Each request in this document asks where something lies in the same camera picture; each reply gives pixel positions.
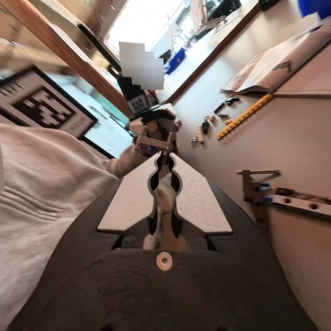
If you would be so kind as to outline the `blue plastic bin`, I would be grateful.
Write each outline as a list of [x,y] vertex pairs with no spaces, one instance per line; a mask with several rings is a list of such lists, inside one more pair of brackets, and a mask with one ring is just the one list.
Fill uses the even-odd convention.
[[185,49],[181,47],[178,52],[175,53],[165,64],[164,66],[164,75],[170,75],[173,73],[179,65],[186,58]]
[[298,0],[298,7],[303,18],[314,13],[318,13],[320,19],[331,15],[330,0]]

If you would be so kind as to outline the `flattened brown cardboard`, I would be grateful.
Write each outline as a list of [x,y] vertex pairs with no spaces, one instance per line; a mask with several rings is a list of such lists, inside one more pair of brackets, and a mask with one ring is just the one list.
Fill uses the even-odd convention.
[[260,52],[220,88],[220,93],[274,91],[330,41],[330,26],[328,17],[309,30]]

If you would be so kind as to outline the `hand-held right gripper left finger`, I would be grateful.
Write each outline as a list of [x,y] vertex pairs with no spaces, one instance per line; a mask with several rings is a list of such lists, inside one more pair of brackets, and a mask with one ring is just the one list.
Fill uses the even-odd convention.
[[158,208],[155,187],[159,166],[155,154],[123,177],[97,230],[102,233],[133,236],[143,249],[154,249],[157,239]]

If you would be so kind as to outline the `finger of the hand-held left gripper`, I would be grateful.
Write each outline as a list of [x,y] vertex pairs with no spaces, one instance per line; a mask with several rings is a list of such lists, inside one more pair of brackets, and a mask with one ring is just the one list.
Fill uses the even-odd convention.
[[155,119],[175,120],[176,111],[171,103],[160,105],[155,109]]
[[139,137],[142,135],[144,126],[142,119],[135,119],[126,124],[126,131],[129,132],[132,137]]

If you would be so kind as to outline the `wooden post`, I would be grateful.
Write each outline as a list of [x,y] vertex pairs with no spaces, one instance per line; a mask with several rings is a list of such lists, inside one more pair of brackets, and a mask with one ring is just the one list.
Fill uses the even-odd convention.
[[82,50],[59,27],[52,24],[29,1],[1,0],[1,5],[52,52],[75,70],[126,117],[133,113],[122,93],[87,59]]

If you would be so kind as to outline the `person's left hand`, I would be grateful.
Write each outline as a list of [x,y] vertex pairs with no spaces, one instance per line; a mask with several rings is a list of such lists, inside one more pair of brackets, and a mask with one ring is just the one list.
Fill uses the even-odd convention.
[[181,127],[181,121],[178,119],[155,119],[146,124],[147,131],[146,136],[160,141],[167,141],[169,133],[173,133],[172,137],[172,152],[177,152],[178,148],[176,146],[176,133]]

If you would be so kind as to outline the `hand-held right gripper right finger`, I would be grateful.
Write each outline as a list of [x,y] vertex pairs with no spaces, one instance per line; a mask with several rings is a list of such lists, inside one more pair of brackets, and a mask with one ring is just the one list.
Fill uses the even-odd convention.
[[207,179],[175,154],[169,155],[172,231],[176,238],[228,235],[232,228]]

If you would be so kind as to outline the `long yellow lego beam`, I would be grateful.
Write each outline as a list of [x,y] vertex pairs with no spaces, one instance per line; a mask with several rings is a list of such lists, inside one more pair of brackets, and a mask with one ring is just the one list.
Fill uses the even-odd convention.
[[220,141],[233,132],[237,127],[243,124],[246,120],[251,118],[257,111],[267,105],[274,97],[274,94],[266,94],[243,112],[238,118],[230,122],[224,129],[219,131],[215,138]]

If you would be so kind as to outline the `scattered small lego pieces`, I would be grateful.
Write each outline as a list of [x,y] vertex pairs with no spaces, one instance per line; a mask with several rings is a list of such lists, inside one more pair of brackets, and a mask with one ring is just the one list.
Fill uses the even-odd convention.
[[204,144],[204,136],[207,135],[210,124],[215,124],[217,122],[217,118],[221,119],[225,125],[230,124],[233,119],[231,119],[228,114],[222,113],[222,110],[224,107],[231,106],[232,104],[240,101],[241,99],[239,97],[228,97],[213,111],[213,115],[205,116],[201,125],[197,127],[197,135],[192,138],[191,144]]

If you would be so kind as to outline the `wooden bracket piece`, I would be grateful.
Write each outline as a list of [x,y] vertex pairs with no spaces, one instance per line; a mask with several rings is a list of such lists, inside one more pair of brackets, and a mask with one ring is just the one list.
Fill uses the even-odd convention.
[[157,140],[147,137],[147,126],[143,126],[140,136],[138,136],[135,144],[135,153],[139,152],[140,148],[152,148],[152,151],[160,151],[162,155],[166,156],[173,152],[173,138],[174,132],[168,134],[167,141]]

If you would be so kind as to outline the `light grey sweatshirt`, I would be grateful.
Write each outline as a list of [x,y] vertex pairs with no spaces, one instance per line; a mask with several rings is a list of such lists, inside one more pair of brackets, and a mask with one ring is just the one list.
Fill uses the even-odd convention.
[[60,130],[1,124],[0,305],[6,330],[75,218],[123,175],[128,158],[99,159]]

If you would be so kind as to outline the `wooden frame with blue bolts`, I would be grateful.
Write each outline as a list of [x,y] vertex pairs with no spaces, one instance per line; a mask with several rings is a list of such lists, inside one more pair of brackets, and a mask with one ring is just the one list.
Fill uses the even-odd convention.
[[276,188],[273,196],[267,196],[266,189],[270,189],[269,182],[254,180],[252,175],[280,176],[279,170],[240,170],[237,174],[242,177],[243,200],[250,203],[257,222],[268,219],[267,207],[271,204],[294,212],[307,213],[314,217],[331,218],[331,202],[329,198],[299,193],[293,189]]

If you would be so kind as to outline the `framed black-and-white marker poster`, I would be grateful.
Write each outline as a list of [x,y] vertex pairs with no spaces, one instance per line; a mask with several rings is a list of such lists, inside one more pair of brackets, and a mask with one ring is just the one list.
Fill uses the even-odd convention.
[[98,121],[35,65],[1,79],[0,113],[16,125],[58,129],[77,139]]

